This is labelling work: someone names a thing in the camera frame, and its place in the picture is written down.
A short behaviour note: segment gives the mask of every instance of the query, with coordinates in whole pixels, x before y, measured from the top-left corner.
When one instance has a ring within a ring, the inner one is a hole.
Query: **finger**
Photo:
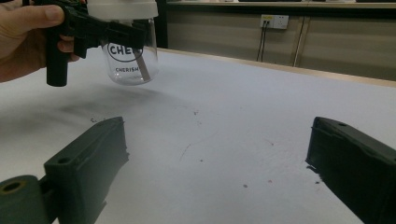
[[[74,42],[61,40],[58,42],[58,49],[61,52],[71,53],[74,51]]]
[[[36,28],[48,28],[64,21],[64,11],[58,6],[20,7],[4,13],[0,26],[8,35],[22,35]]]
[[[65,41],[73,41],[74,40],[73,36],[60,35],[60,37],[61,37],[62,40],[65,40]]]
[[[76,55],[76,54],[70,54],[70,59],[69,59],[69,62],[70,63],[72,63],[72,62],[76,62],[76,61],[78,61],[79,60],[79,57]]]

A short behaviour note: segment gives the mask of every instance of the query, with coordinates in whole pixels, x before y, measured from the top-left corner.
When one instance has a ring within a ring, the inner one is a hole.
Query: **white table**
[[[123,116],[130,161],[98,224],[361,223],[306,169],[310,127],[338,119],[396,147],[395,88],[169,52],[159,60],[160,74],[138,87],[113,83],[99,49],[69,65],[64,88],[47,86],[45,70],[0,84],[0,180],[41,178],[95,121]]]

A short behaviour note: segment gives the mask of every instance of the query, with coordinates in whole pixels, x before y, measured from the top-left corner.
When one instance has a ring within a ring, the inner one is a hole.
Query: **electrical outlet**
[[[262,14],[262,19],[260,21],[260,27],[263,27],[265,22],[268,22],[266,25],[266,28],[287,29],[288,22],[289,22],[289,16]]]
[[[274,29],[287,29],[289,16],[274,16]]]
[[[274,15],[262,15],[262,19],[260,21],[260,27],[263,27],[264,23],[268,22],[267,23],[267,28],[271,28],[270,27],[271,21],[274,21]]]

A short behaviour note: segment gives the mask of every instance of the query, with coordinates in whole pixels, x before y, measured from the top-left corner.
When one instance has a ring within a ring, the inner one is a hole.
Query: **plastic container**
[[[131,49],[102,41],[107,73],[114,82],[134,86],[151,81],[157,75],[158,57],[154,17],[158,16],[155,0],[89,0],[91,16],[126,25],[138,22],[147,30],[145,47]]]

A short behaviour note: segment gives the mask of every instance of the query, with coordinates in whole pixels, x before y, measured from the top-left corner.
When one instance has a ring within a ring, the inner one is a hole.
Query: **black holder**
[[[122,118],[98,122],[49,159],[39,181],[22,175],[0,183],[0,223],[92,224],[127,161]]]

